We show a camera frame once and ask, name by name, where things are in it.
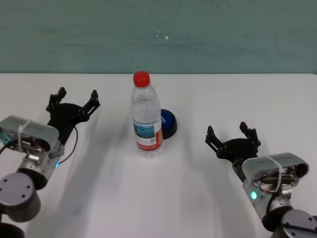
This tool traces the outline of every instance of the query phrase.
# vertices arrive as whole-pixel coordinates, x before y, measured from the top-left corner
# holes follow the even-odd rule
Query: blue object
[[[163,139],[168,139],[177,131],[177,122],[174,114],[169,110],[161,110]]]

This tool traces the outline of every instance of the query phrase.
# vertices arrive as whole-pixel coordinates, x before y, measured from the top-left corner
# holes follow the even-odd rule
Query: bottle label
[[[151,124],[140,124],[133,121],[135,138],[140,149],[151,151],[162,145],[162,122],[161,120]]]

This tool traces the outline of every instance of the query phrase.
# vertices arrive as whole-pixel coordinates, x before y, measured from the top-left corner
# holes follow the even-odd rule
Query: metal cylinder
[[[40,208],[39,196],[29,176],[13,173],[0,180],[0,210],[13,221],[30,221]]]

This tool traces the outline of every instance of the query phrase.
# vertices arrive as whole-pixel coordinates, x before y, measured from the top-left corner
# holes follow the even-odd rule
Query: red label
[[[137,145],[140,149],[145,151],[152,151],[152,150],[158,149],[163,143],[162,128],[160,128],[159,131],[155,133],[155,138],[156,138],[155,145],[141,145],[139,142],[137,142]]]

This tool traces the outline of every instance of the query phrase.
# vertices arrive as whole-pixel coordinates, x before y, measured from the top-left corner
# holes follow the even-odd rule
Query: black cable
[[[271,208],[271,205],[272,205],[272,202],[273,200],[279,195],[280,193],[280,190],[281,190],[281,187],[282,187],[282,183],[280,184],[277,192],[274,192],[271,196],[271,198],[269,199],[268,203],[267,203],[267,206],[266,206],[266,215],[268,216],[269,215],[269,209]]]
[[[9,148],[10,146],[16,144],[18,141],[17,140],[12,140],[8,143],[6,143],[1,149],[0,149],[0,154],[6,149]]]
[[[299,226],[295,226],[295,225],[291,225],[291,224],[284,224],[284,223],[282,223],[281,226],[285,227],[285,228],[290,228],[290,229],[295,229],[295,230],[299,230],[299,231],[317,234],[317,231],[315,231],[313,229],[306,228],[306,227],[299,227]]]
[[[60,165],[61,163],[64,163],[66,160],[68,160],[69,157],[74,153],[74,151],[75,151],[75,149],[76,149],[77,142],[78,142],[78,130],[77,130],[76,127],[74,127],[74,129],[75,129],[75,131],[76,131],[76,141],[75,141],[74,148],[73,148],[72,152],[70,152],[70,154],[69,154],[65,159],[63,159],[62,161],[60,161],[60,162],[58,163],[58,165]]]

